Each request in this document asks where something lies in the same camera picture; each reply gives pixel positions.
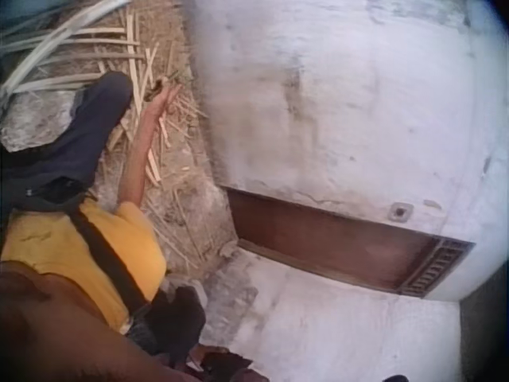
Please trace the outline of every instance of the person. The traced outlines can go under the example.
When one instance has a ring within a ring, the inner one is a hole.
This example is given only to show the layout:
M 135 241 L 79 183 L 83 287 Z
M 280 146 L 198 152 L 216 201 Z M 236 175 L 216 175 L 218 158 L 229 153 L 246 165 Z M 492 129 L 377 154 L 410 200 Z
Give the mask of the person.
M 166 271 L 139 206 L 158 118 L 179 90 L 163 88 L 143 110 L 114 213 L 86 190 L 130 104 L 122 73 L 77 97 L 54 142 L 15 153 L 2 146 L 1 381 L 196 381 L 121 334 L 147 311 Z

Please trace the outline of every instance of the concrete wall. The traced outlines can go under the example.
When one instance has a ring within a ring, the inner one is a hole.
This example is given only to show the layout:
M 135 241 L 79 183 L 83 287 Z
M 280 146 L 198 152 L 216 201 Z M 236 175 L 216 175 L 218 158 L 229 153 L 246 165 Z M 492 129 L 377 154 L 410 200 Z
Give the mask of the concrete wall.
M 430 298 L 505 260 L 507 36 L 486 2 L 185 4 L 219 183 L 475 242 Z

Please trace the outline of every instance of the black strap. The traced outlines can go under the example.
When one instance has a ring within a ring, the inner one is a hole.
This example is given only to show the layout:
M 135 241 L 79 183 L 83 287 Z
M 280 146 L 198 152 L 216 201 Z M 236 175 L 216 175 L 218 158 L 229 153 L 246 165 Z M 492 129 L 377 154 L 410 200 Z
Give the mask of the black strap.
M 87 243 L 95 263 L 110 278 L 130 315 L 141 314 L 142 311 L 148 308 L 149 303 L 133 276 L 127 270 L 126 264 L 118 257 L 101 231 L 79 209 L 68 212 L 68 216 L 76 231 Z

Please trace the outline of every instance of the hand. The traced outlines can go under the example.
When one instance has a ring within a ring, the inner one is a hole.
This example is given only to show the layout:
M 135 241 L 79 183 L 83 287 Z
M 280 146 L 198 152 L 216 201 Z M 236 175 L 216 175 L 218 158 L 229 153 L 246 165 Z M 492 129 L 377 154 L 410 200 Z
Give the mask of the hand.
M 171 88 L 169 85 L 164 86 L 161 92 L 153 98 L 147 107 L 145 107 L 142 112 L 142 118 L 157 121 L 161 117 L 163 111 L 166 109 L 166 105 L 173 102 L 181 89 L 181 84 L 178 84 L 173 88 Z

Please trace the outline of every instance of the vent grille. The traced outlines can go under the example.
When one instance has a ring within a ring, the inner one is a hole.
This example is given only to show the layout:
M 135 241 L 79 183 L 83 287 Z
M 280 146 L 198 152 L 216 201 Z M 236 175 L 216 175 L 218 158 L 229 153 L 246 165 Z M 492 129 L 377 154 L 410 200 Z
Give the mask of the vent grille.
M 474 247 L 474 243 L 437 238 L 428 259 L 402 284 L 399 293 L 424 297 Z

